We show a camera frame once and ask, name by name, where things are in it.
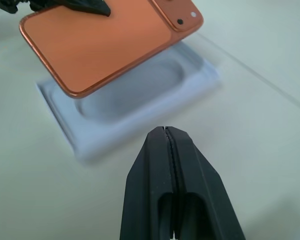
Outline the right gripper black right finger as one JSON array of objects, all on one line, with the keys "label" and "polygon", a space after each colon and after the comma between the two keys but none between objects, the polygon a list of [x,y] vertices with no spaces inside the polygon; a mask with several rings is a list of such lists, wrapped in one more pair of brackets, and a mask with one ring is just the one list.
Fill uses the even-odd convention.
[{"label": "right gripper black right finger", "polygon": [[183,130],[168,126],[177,186],[178,240],[243,240],[245,235],[218,172]]}]

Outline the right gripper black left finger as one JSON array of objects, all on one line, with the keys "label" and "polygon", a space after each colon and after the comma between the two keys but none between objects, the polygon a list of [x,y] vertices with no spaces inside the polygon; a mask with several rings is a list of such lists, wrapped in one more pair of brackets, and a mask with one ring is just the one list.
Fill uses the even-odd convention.
[{"label": "right gripper black left finger", "polygon": [[159,126],[147,134],[127,175],[119,238],[170,239],[173,193],[170,142]]}]

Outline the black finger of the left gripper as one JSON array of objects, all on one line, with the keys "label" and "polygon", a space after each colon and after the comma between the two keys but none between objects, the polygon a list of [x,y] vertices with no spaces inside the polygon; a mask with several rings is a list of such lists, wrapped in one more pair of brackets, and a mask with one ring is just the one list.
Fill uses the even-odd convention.
[{"label": "black finger of the left gripper", "polygon": [[111,9],[104,0],[30,0],[34,12],[52,7],[64,6],[68,9],[109,17]]},{"label": "black finger of the left gripper", "polygon": [[0,9],[9,14],[15,14],[18,11],[18,4],[18,0],[0,0]]}]

